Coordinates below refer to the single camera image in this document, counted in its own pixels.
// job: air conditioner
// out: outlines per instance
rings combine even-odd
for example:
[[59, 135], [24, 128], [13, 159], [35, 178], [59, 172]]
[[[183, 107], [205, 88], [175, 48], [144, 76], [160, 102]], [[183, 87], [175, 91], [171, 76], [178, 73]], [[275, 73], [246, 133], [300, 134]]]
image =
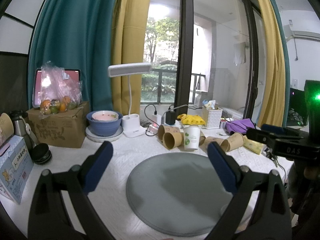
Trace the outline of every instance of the air conditioner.
[[320, 41], [320, 23], [310, 20], [289, 20], [291, 38]]

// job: cardboard box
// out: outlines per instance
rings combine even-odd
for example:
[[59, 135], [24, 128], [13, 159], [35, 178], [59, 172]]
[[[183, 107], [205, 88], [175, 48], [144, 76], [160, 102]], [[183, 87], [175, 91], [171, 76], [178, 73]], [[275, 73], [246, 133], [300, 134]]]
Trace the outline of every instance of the cardboard box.
[[29, 124], [39, 142], [58, 147], [80, 148], [85, 138], [88, 101], [65, 113], [52, 114], [40, 119], [39, 109], [30, 109]]
[[0, 157], [0, 194], [20, 204], [33, 162], [23, 137], [13, 135], [8, 143]]

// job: white basket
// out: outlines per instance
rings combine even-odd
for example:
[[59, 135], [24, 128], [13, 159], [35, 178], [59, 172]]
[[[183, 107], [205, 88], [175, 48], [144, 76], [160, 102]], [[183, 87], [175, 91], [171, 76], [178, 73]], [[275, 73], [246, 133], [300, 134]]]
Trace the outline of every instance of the white basket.
[[218, 110], [208, 110], [204, 106], [202, 107], [202, 118], [206, 123], [206, 125], [204, 125], [206, 129], [220, 128], [221, 116], [221, 108], [218, 108]]

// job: thermos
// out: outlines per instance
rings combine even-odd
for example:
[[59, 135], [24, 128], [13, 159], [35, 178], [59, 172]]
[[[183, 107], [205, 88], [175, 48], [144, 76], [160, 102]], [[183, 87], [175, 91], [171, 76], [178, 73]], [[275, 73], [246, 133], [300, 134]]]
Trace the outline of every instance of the thermos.
[[28, 151], [30, 152], [33, 148], [32, 141], [30, 139], [30, 136], [27, 134], [26, 125], [24, 124], [23, 120], [20, 118], [21, 116], [26, 122], [28, 122], [29, 121], [28, 113], [24, 111], [11, 111], [9, 113], [9, 116], [13, 123], [13, 129], [14, 129], [13, 133], [15, 135], [18, 135], [24, 138]]

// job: blue gripper pad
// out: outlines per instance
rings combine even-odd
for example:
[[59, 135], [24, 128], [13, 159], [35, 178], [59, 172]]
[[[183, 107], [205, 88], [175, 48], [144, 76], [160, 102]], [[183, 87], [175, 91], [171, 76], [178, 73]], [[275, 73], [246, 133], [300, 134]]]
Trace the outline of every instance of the blue gripper pad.
[[208, 145], [208, 157], [217, 172], [226, 191], [231, 192], [233, 195], [237, 192], [237, 179], [236, 175], [226, 162], [222, 154], [226, 155], [217, 143], [210, 143]]
[[285, 135], [285, 130], [282, 127], [274, 126], [270, 124], [263, 124], [261, 126], [262, 131], [271, 132], [279, 135]]
[[113, 156], [113, 146], [110, 142], [103, 142], [94, 155], [90, 155], [81, 165], [80, 182], [83, 192], [87, 195], [95, 191], [104, 171]]

